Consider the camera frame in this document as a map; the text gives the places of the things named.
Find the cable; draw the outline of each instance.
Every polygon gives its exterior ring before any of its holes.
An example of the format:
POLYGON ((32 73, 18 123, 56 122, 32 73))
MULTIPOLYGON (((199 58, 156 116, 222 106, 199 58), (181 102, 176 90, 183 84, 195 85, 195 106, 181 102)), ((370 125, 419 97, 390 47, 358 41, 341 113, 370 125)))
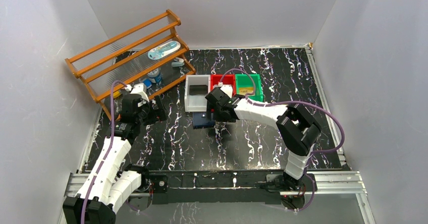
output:
POLYGON ((297 196, 296 197, 298 197, 299 195, 300 195, 300 191, 302 190, 302 187, 300 187, 299 188, 299 193, 297 193, 297 196))
MULTIPOLYGON (((111 122, 112 133, 111 133, 111 136, 110 136, 110 145, 109 145, 109 148, 105 152, 105 155, 102 158, 102 160, 105 160, 107 158, 108 154, 110 153, 110 150, 113 147, 113 139, 115 137, 115 111, 114 111, 115 102, 114 102, 114 98, 113 98, 113 93, 115 92, 114 88, 115 88, 115 86, 117 84, 122 84, 123 86, 127 87, 127 85, 124 82, 120 81, 120 80, 116 80, 112 84, 112 89, 110 91, 110 109, 111 109, 111 115, 112 115, 112 122, 111 122)), ((81 224, 85 223, 85 213, 86 213, 86 206, 88 204, 89 194, 91 193, 92 186, 95 183, 96 176, 99 173, 99 171, 101 170, 101 167, 102 167, 103 163, 104 163, 104 161, 101 161, 101 163, 99 164, 98 168, 96 169, 95 175, 93 176, 92 181, 91 181, 91 183, 89 185, 89 188, 88 188, 88 190, 86 192, 85 199, 83 200, 82 214, 80 215, 80 223, 81 224)))
POLYGON ((148 182, 149 182, 149 184, 148 184, 147 188, 145 188, 144 190, 138 190, 138 189, 136 189, 135 191, 137 191, 137 192, 145 192, 145 191, 147 191, 150 188, 150 186, 151 186, 151 181, 148 180, 148 182))
POLYGON ((303 193, 302 193, 302 196, 305 195, 305 193, 306 193, 306 184, 303 184, 303 193))
POLYGON ((291 206, 293 209, 297 209, 297 207, 291 201, 287 200, 287 197, 281 198, 281 201, 284 202, 285 204, 291 206))
POLYGON ((152 183, 150 186, 151 186, 151 188, 150 188, 150 191, 148 193, 150 195, 150 198, 153 200, 153 186, 154 186, 154 183, 152 183))
POLYGON ((314 104, 311 104, 311 103, 308 103, 308 102, 304 102, 304 101, 300 101, 300 100, 289 100, 289 101, 274 102, 274 103, 257 103, 256 101, 252 101, 252 100, 250 100, 248 98, 248 96, 254 94, 254 92, 255 92, 255 82, 254 82, 253 78, 251 78, 251 76, 246 71, 244 71, 242 69, 230 69, 230 70, 227 70, 225 72, 225 74, 223 74, 223 76, 220 78, 220 82, 222 82, 223 79, 224 79, 224 77, 225 77, 225 75, 227 73, 231 72, 231 71, 240 71, 240 72, 246 74, 250 78, 251 82, 253 83, 253 92, 252 93, 246 93, 245 94, 245 99, 250 104, 252 104, 252 105, 267 107, 267 106, 275 106, 275 105, 281 105, 281 104, 302 104, 302 105, 305 105, 305 106, 308 106, 308 107, 311 107, 311 108, 318 109, 322 113, 324 113, 327 116, 329 116, 335 122, 335 124, 339 128, 340 135, 341 135, 339 145, 337 145, 335 148, 332 148, 332 149, 316 150, 316 151, 313 151, 312 154, 314 154, 314 153, 331 153, 331 152, 336 152, 337 150, 339 150, 339 148, 341 148, 343 146, 343 143, 345 142, 345 131, 343 130, 343 127, 340 124, 339 120, 336 117, 334 117, 334 115, 332 115, 330 112, 328 112, 327 110, 319 107, 318 105, 314 105, 314 104))
POLYGON ((136 211, 137 213, 140 212, 140 209, 138 209, 138 207, 136 207, 135 205, 129 203, 128 200, 125 200, 125 203, 129 206, 129 208, 131 208, 131 210, 136 211))

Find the wooden shelf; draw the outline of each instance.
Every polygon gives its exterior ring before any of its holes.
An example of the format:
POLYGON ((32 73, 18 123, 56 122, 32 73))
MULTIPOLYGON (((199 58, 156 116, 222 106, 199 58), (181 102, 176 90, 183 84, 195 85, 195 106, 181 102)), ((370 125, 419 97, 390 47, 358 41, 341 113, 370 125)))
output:
MULTIPOLYGON (((135 59, 140 59, 142 61, 146 60, 147 63, 144 64, 142 66, 142 70, 139 72, 135 72, 135 74, 130 75, 127 79, 124 80, 124 82, 126 84, 130 84, 135 80, 138 80, 139 78, 143 77, 144 75, 146 75, 147 73, 153 71, 154 69, 157 69, 159 67, 161 67, 162 65, 171 62, 174 58, 176 57, 180 57, 183 58, 185 61, 185 66, 190 70, 189 73, 187 73, 186 75, 189 74, 195 74, 196 70, 195 68, 187 61, 187 59, 184 57, 184 53, 189 51, 189 47, 187 46, 187 44, 178 36, 177 31, 175 29, 176 26, 181 25, 181 21, 180 19, 170 10, 167 10, 165 13, 162 13, 138 26, 135 26, 97 46, 94 46, 91 49, 86 50, 85 52, 82 52, 70 59, 65 59, 68 67, 70 68, 70 71, 72 72, 72 74, 80 79, 86 86, 86 88, 88 89, 89 94, 91 95, 92 99, 96 102, 101 104, 102 108, 104 109, 104 111, 106 112, 107 116, 110 118, 110 112, 107 110, 106 106, 104 105, 104 103, 102 102, 106 97, 108 97, 110 95, 110 90, 107 88, 105 91, 103 91, 103 93, 97 94, 96 91, 91 87, 90 83, 95 81, 96 79, 101 78, 102 76, 111 73, 113 70, 120 70, 123 66, 125 66, 127 63, 131 62, 132 60, 135 59), (122 39, 122 38, 126 38, 127 36, 129 36, 132 33, 135 33, 139 30, 141 30, 142 28, 151 25, 153 23, 158 22, 159 20, 162 20, 163 18, 167 18, 168 19, 168 24, 166 26, 163 26, 160 29, 155 30, 154 32, 132 42, 129 43, 125 46, 120 47, 119 49, 115 50, 112 53, 105 53, 105 55, 102 55, 101 59, 98 60, 94 60, 94 62, 90 62, 88 65, 84 65, 83 68, 81 69, 77 69, 75 65, 73 65, 73 63, 75 62, 79 62, 80 60, 82 60, 83 58, 87 57, 88 55, 91 55, 95 52, 97 52, 98 54, 100 53, 100 49, 105 48, 106 46, 112 45, 113 43, 117 42, 118 40, 122 39), (122 55, 123 53, 135 48, 136 46, 139 46, 141 44, 143 44, 144 42, 149 41, 150 39, 156 38, 158 36, 160 36, 162 33, 168 31, 170 32, 170 34, 166 37, 163 37, 161 39, 159 39, 158 41, 152 43, 149 46, 146 46, 145 48, 143 48, 142 50, 139 50, 138 52, 134 53, 133 55, 124 58, 122 60, 120 60, 119 62, 114 63, 113 65, 107 66, 106 63, 107 62, 111 62, 112 59, 116 58, 119 55, 122 55), (150 60, 149 58, 145 58, 143 59, 143 57, 147 57, 147 52, 149 50, 151 50, 152 48, 155 48, 169 40, 175 40, 178 41, 181 44, 181 47, 179 50, 177 50, 176 52, 174 52, 173 54, 162 58, 160 60, 157 61, 153 61, 150 60)), ((165 91, 167 91, 168 89, 172 88, 173 86, 177 85, 178 83, 180 83, 181 81, 186 79, 186 75, 178 78, 177 80, 171 82, 170 84, 168 84, 167 86, 163 87, 162 89, 156 91, 154 94, 150 95, 150 99, 152 99, 153 97, 155 97, 156 95, 162 94, 165 91)), ((118 85, 114 88, 114 91, 117 91, 119 89, 123 88, 122 85, 118 85)))

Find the yellow object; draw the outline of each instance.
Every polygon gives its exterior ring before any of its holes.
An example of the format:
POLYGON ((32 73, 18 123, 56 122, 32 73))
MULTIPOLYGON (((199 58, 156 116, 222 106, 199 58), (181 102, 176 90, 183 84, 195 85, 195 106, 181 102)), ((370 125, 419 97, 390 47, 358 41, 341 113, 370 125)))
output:
POLYGON ((120 93, 120 90, 118 90, 118 91, 116 91, 116 92, 114 92, 113 93, 113 98, 117 98, 117 97, 119 97, 121 95, 121 93, 120 93))
POLYGON ((245 95, 245 94, 248 94, 248 93, 252 93, 253 91, 254 91, 253 87, 240 87, 238 89, 238 94, 245 95))

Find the white backdrop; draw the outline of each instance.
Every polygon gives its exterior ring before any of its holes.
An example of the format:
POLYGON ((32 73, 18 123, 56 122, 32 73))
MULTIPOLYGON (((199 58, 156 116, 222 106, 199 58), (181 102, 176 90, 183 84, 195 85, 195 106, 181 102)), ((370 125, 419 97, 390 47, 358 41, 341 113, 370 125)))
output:
POLYGON ((337 0, 314 44, 380 224, 428 219, 427 35, 428 0, 337 0))
POLYGON ((108 37, 166 9, 190 47, 292 45, 315 41, 336 0, 89 0, 108 37))
POLYGON ((87 0, 0 0, 0 216, 57 223, 98 106, 64 62, 103 42, 87 0))

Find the black bracket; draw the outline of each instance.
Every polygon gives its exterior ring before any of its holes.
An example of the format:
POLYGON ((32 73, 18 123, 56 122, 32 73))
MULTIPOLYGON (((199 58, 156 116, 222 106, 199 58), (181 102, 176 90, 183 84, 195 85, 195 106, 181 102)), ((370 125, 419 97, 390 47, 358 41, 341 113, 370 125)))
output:
POLYGON ((220 88, 216 87, 211 90, 205 96, 207 104, 207 115, 210 120, 211 109, 214 109, 214 120, 218 122, 236 122, 238 117, 236 116, 235 111, 238 102, 245 98, 245 96, 240 94, 235 94, 230 98, 225 92, 220 88))
MULTIPOLYGON (((64 216, 68 224, 79 224, 82 214, 83 199, 79 197, 67 197, 63 204, 64 216)), ((114 224, 116 214, 112 206, 96 200, 88 200, 85 213, 85 223, 89 224, 114 224)))
MULTIPOLYGON (((139 94, 127 94, 122 99, 121 119, 114 125, 115 136, 127 139, 132 144, 140 134, 141 125, 147 126, 167 119, 167 110, 159 96, 155 96, 156 104, 151 101, 138 106, 143 101, 139 94)), ((107 131, 107 137, 111 135, 111 126, 107 131)))
POLYGON ((153 184, 153 193, 166 193, 168 190, 168 176, 150 175, 150 181, 153 184))
MULTIPOLYGON (((313 174, 307 174, 309 175, 314 181, 315 176, 313 174)), ((300 180, 298 180, 296 183, 290 184, 284 175, 279 174, 269 174, 266 175, 266 184, 261 186, 262 189, 266 189, 268 192, 281 192, 281 191, 290 191, 290 190, 298 190, 299 188, 306 186, 307 191, 312 191, 312 181, 306 177, 302 176, 300 180)), ((315 191, 318 190, 318 187, 315 182, 315 191)))
POLYGON ((321 134, 321 126, 302 104, 289 105, 278 117, 277 126, 285 146, 299 156, 307 156, 321 134))

